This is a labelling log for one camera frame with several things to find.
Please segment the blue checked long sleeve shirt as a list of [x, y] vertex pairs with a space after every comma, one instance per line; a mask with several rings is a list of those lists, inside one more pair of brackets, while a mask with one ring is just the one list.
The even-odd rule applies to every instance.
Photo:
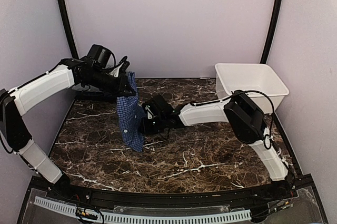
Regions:
[[139, 105], [134, 72], [128, 72], [128, 83], [132, 90], [135, 91], [135, 95], [117, 98], [116, 112], [118, 115], [119, 127], [122, 133], [123, 142], [132, 150], [142, 152], [144, 136], [138, 129], [141, 125], [141, 120], [145, 118], [145, 112]]

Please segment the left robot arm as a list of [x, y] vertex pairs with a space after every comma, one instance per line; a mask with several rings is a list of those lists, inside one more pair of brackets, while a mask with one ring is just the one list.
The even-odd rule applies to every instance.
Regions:
[[63, 201], [74, 197], [74, 188], [66, 183], [67, 175], [33, 140], [22, 117], [54, 94], [76, 85], [93, 86], [116, 97], [134, 96], [126, 73], [130, 63], [123, 57], [111, 69], [90, 65], [87, 57], [62, 59], [52, 70], [9, 91], [1, 90], [1, 134], [10, 150], [30, 164], [49, 183]]

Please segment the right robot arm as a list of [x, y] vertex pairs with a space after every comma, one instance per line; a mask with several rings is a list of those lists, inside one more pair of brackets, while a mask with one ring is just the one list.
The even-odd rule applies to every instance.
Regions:
[[145, 118], [141, 120], [139, 131], [144, 135], [154, 135], [165, 129], [228, 122], [236, 138], [249, 145], [265, 165], [272, 181], [269, 195], [279, 200], [294, 187], [295, 176], [273, 140], [273, 125], [266, 122], [263, 110], [248, 94], [248, 91], [236, 90], [223, 99], [190, 102], [176, 108], [157, 95], [143, 103]]

